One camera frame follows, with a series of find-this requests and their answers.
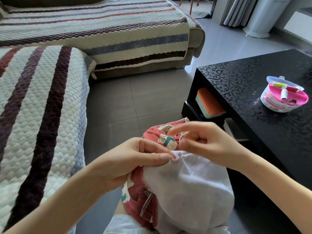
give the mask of clear plastic lid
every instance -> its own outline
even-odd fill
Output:
[[[299,88],[301,91],[304,90],[303,87],[301,87],[301,86],[299,86],[299,85],[297,85],[297,84],[295,84],[293,82],[290,82],[290,81],[286,80],[285,77],[283,77],[283,76],[280,76],[280,77],[267,76],[267,82],[268,83],[276,82],[276,83],[287,84],[289,86]]]

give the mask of garment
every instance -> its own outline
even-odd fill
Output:
[[[115,215],[104,231],[104,234],[158,234],[158,231],[149,231],[138,224],[129,215]],[[230,234],[228,227],[218,227],[212,229],[207,234]]]
[[[158,142],[169,150],[180,150],[178,144],[181,134],[170,137],[168,131],[185,122],[189,122],[187,117],[168,124],[153,126],[144,132],[143,138]]]
[[[209,233],[227,221],[234,194],[226,168],[185,151],[157,167],[137,167],[123,205],[141,226],[162,234]]]

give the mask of hand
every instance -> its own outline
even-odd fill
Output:
[[[106,193],[123,185],[127,174],[137,166],[159,166],[168,162],[171,155],[171,151],[156,142],[131,138],[104,153],[86,168]]]
[[[213,122],[184,123],[170,130],[168,135],[183,131],[188,132],[181,139],[181,149],[208,158],[218,165],[240,170],[255,156]]]

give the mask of white fabric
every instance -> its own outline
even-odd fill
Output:
[[[141,227],[133,217],[129,215],[115,215],[104,231],[104,234],[158,234]],[[228,227],[214,228],[207,234],[230,234]]]
[[[208,233],[226,222],[234,207],[227,170],[195,154],[172,152],[177,160],[144,167],[144,182],[158,199],[155,228],[163,234]]]

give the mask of patterned table top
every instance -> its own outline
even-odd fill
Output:
[[[297,50],[286,50],[198,70],[216,89],[212,93],[223,97],[221,104],[235,110],[238,119],[248,125],[290,174],[312,189],[312,58]],[[269,75],[283,75],[303,86],[310,101],[289,113],[266,108],[260,96]]]

